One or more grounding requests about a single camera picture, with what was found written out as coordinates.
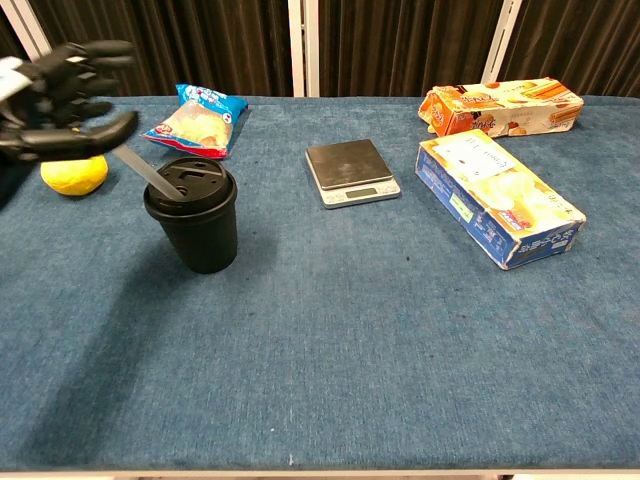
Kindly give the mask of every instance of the scale platform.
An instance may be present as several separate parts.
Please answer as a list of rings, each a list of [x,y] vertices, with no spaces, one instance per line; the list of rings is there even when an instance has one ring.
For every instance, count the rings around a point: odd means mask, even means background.
[[[326,208],[400,195],[400,187],[371,140],[309,147],[305,156]]]

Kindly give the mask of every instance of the orange box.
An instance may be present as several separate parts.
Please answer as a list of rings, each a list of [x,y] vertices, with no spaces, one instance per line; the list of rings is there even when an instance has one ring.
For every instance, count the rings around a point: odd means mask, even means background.
[[[439,137],[480,129],[490,137],[566,132],[583,100],[553,78],[433,87],[418,110]]]

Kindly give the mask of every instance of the blue snack bag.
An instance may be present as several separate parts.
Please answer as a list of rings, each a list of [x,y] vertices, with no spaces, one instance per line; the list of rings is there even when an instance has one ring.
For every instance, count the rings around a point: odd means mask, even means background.
[[[155,143],[208,158],[225,158],[246,100],[195,85],[176,85],[180,108],[143,136]]]

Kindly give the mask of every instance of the white pole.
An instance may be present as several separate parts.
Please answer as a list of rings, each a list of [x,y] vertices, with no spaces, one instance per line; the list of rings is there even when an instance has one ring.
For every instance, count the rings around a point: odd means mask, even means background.
[[[300,0],[289,0],[289,39],[293,96],[304,97],[304,54],[302,50],[302,11]]]
[[[51,45],[29,0],[2,0],[0,3],[30,60],[51,51]]]
[[[304,39],[307,60],[307,96],[320,96],[320,26],[318,0],[304,0]]]
[[[498,79],[521,5],[522,0],[502,0],[502,10],[493,33],[489,55],[487,55],[487,61],[484,64],[482,83],[495,82]]]

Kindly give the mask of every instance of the cardboard box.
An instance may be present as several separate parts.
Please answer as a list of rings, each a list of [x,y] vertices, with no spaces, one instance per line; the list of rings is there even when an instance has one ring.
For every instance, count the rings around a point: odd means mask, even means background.
[[[439,137],[481,129],[491,137],[565,132],[584,102],[552,78],[434,87],[418,115]]]
[[[566,252],[586,222],[482,130],[422,142],[416,174],[504,270]]]

